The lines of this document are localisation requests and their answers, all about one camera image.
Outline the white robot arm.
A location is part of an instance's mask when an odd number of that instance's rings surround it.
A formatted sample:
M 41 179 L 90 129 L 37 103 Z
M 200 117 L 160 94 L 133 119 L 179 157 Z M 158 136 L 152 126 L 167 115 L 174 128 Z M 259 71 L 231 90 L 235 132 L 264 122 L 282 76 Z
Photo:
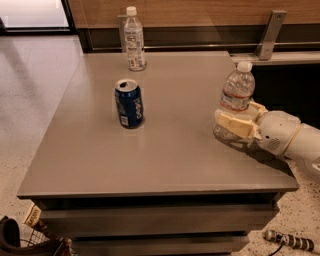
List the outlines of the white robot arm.
M 320 130 L 284 111 L 268 111 L 251 101 L 245 111 L 218 108 L 216 124 L 231 136 L 254 142 L 261 149 L 293 160 L 299 170 L 320 181 Z

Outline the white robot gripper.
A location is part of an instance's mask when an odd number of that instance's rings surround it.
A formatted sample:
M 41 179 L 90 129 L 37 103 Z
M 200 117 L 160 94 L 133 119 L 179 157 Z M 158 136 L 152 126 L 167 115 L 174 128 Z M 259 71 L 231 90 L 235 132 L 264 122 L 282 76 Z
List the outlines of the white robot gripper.
M 273 155 L 290 156 L 300 151 L 299 118 L 283 111 L 269 111 L 255 101 L 249 103 L 249 113 L 253 120 L 244 120 L 227 112 L 217 111 L 215 119 L 218 125 L 243 139 L 254 139 L 258 146 Z

